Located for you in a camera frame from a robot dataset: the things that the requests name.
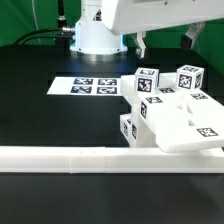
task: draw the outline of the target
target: white paper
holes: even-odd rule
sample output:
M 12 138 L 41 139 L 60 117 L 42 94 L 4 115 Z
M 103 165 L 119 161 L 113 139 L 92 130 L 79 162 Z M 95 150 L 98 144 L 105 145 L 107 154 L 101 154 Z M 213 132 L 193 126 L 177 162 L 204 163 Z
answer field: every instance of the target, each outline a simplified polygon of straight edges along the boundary
M 55 77 L 47 94 L 121 96 L 120 86 L 120 78 Z

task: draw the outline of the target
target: black tabletop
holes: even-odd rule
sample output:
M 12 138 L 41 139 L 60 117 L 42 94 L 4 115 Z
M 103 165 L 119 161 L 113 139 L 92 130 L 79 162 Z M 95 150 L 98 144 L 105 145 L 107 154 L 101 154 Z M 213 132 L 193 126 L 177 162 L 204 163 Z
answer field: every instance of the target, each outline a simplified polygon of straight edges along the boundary
M 220 101 L 223 77 L 195 52 L 152 49 L 121 61 L 88 63 L 54 47 L 0 48 L 0 144 L 127 146 L 121 97 L 49 96 L 55 76 L 120 77 L 139 66 L 206 68 L 203 90 Z M 222 174 L 0 174 L 0 223 L 215 223 L 224 220 Z

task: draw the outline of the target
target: white block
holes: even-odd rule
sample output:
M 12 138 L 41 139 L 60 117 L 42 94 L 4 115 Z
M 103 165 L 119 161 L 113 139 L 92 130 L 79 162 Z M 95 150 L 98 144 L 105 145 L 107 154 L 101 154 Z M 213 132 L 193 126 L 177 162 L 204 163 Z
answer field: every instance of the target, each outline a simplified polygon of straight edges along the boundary
M 188 117 L 186 114 L 172 104 L 166 103 L 166 100 L 159 97 L 148 97 L 141 101 L 139 112 L 142 120 L 157 135 L 158 130 L 169 127 L 172 130 L 175 127 L 188 127 Z
M 177 69 L 176 88 L 192 91 L 202 86 L 204 68 L 184 65 Z
M 224 127 L 166 127 L 157 132 L 156 143 L 167 153 L 224 147 Z
M 167 154 L 158 148 L 113 149 L 106 173 L 223 173 L 222 149 Z
M 159 70 L 138 68 L 135 73 L 136 93 L 154 94 L 159 83 Z
M 138 105 L 132 107 L 131 112 L 132 130 L 129 135 L 131 148 L 157 147 L 155 135 L 140 118 Z
M 120 115 L 120 130 L 129 142 L 129 136 L 131 135 L 131 114 Z
M 67 148 L 0 147 L 0 172 L 69 173 Z
M 139 97 L 134 89 L 135 75 L 121 76 L 121 94 L 132 106 L 139 103 Z
M 105 148 L 80 148 L 69 154 L 70 173 L 105 173 Z

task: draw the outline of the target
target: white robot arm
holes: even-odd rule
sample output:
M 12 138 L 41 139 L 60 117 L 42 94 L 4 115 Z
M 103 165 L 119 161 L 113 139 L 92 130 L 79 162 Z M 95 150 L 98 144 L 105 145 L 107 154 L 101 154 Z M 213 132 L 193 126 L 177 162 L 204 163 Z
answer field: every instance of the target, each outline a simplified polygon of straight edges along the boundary
M 115 35 L 137 33 L 144 56 L 145 31 L 190 24 L 181 46 L 192 48 L 205 21 L 224 18 L 223 0 L 102 0 L 102 22 Z

